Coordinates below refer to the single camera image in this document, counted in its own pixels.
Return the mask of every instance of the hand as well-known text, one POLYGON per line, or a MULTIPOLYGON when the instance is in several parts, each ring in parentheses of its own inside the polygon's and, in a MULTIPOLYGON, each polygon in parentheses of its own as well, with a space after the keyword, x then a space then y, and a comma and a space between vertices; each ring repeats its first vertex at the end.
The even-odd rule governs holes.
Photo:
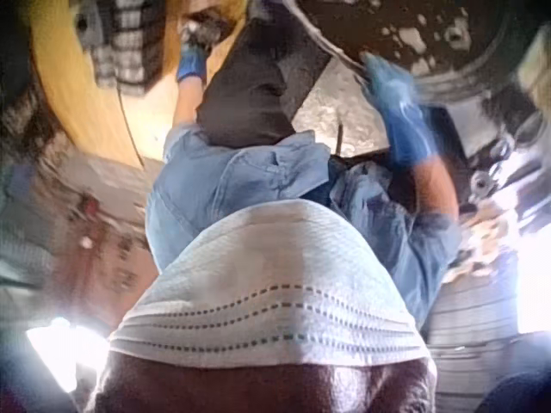
POLYGON ((209 8, 188 15, 178 23, 180 36, 180 64, 176 80, 200 77, 207 81, 207 58, 213 47, 223 41, 233 25, 222 17, 216 8, 209 8))
POLYGON ((411 168, 436 155, 434 137, 418 105, 413 77, 372 54, 363 53, 361 59, 370 80, 363 86, 363 94, 385 122, 393 164, 411 168))

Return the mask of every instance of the blue shirt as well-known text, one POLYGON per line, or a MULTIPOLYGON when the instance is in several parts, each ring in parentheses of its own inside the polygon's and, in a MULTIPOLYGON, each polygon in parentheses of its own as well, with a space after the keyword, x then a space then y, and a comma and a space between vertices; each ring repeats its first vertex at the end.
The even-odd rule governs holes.
POLYGON ((150 194, 145 230, 163 271, 216 221, 242 208, 304 197, 327 205, 363 235, 420 325, 459 248, 459 227, 439 213, 409 214, 387 195, 390 173, 374 163, 350 170, 330 162, 313 132, 277 145, 211 146, 197 125, 167 136, 163 170, 150 194))

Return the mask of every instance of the black pants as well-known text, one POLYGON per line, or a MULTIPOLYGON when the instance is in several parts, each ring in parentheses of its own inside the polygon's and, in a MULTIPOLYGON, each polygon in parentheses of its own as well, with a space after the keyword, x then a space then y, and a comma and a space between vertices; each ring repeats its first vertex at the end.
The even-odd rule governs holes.
POLYGON ((276 63, 280 32, 254 19, 240 33, 197 110, 210 145, 274 145, 294 133, 280 103, 287 88, 276 63))

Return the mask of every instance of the face mask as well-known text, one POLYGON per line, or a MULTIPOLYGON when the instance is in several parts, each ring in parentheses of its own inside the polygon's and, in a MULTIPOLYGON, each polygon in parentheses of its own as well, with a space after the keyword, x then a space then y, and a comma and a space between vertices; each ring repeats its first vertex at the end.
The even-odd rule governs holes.
POLYGON ((206 229, 126 315, 111 349, 204 368, 429 357, 362 235, 305 200, 253 206, 206 229))

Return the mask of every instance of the rubber glove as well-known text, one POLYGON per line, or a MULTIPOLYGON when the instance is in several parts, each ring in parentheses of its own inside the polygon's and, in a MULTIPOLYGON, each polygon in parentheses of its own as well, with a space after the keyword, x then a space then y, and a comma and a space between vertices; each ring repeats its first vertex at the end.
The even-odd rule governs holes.
POLYGON ((186 77, 197 76, 205 83, 207 81, 208 54, 203 46, 183 44, 180 50, 180 64, 176 71, 176 81, 180 83, 186 77))
POLYGON ((385 122, 393 165, 411 168, 436 155, 434 136, 418 105, 412 75, 369 53, 363 53, 361 59, 370 79, 362 91, 385 122))

